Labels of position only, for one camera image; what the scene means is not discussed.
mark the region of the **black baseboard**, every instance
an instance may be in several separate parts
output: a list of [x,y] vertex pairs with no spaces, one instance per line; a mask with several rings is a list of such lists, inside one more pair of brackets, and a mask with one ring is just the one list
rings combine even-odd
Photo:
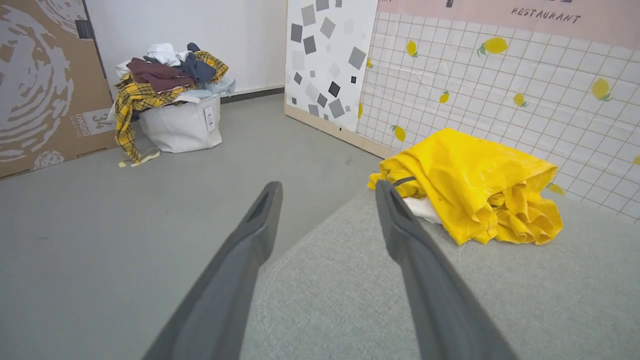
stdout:
[[220,99],[220,103],[226,104],[228,102],[249,100],[249,99],[255,99],[256,97],[270,96],[270,95],[276,95],[276,94],[284,94],[284,88],[276,88],[276,89],[270,89],[270,90],[249,92],[247,94],[223,97]]

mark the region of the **gray floor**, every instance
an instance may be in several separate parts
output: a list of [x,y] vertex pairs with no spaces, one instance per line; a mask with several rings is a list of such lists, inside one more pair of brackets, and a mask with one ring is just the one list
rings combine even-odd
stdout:
[[268,181],[284,205],[267,268],[361,190],[380,159],[282,107],[223,105],[207,151],[118,168],[113,149],[0,181],[0,359],[139,359]]

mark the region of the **lemon print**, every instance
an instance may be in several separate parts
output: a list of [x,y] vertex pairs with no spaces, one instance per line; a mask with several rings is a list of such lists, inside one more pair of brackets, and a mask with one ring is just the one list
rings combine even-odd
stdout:
[[519,92],[513,97],[513,102],[521,108],[526,108],[529,105],[528,102],[524,101],[524,95]]
[[398,125],[391,125],[391,130],[396,133],[396,138],[398,140],[402,142],[404,141],[404,139],[406,138],[406,133],[403,128],[399,127]]
[[420,54],[418,53],[418,47],[415,45],[415,42],[413,42],[413,40],[410,40],[409,44],[406,45],[406,53],[409,54],[409,56],[411,56],[412,58],[417,58],[418,56],[420,56]]
[[564,195],[564,190],[562,190],[562,188],[554,183],[549,183],[549,185],[547,185],[547,189],[553,191],[554,193],[558,193],[560,195]]
[[440,96],[440,104],[444,104],[448,100],[449,100],[449,92],[447,90],[444,90],[444,92]]
[[610,101],[613,99],[609,93],[609,83],[603,78],[600,78],[598,81],[593,83],[591,92],[593,92],[593,96],[600,101]]
[[480,56],[480,53],[482,53],[483,55],[486,55],[487,53],[500,54],[506,49],[509,49],[506,40],[504,40],[503,38],[495,37],[485,41],[482,45],[480,45],[480,48],[477,50],[477,54],[478,56]]

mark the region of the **white tag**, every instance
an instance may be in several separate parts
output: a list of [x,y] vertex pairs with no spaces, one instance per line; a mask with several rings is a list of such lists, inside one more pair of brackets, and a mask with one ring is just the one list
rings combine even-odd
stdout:
[[204,118],[207,122],[207,130],[209,132],[213,131],[216,128],[216,123],[213,121],[213,107],[210,106],[204,109]]

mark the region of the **grid pattern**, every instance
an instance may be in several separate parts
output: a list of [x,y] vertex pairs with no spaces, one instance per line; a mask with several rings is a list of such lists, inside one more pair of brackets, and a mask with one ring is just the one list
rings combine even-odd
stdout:
[[[493,37],[509,48],[478,56]],[[406,53],[409,41],[420,56]],[[395,151],[446,127],[503,143],[557,165],[567,197],[639,221],[640,51],[379,12],[369,57],[358,134]],[[610,101],[592,94],[601,78]],[[516,104],[518,93],[528,106]],[[405,130],[403,142],[391,126]]]

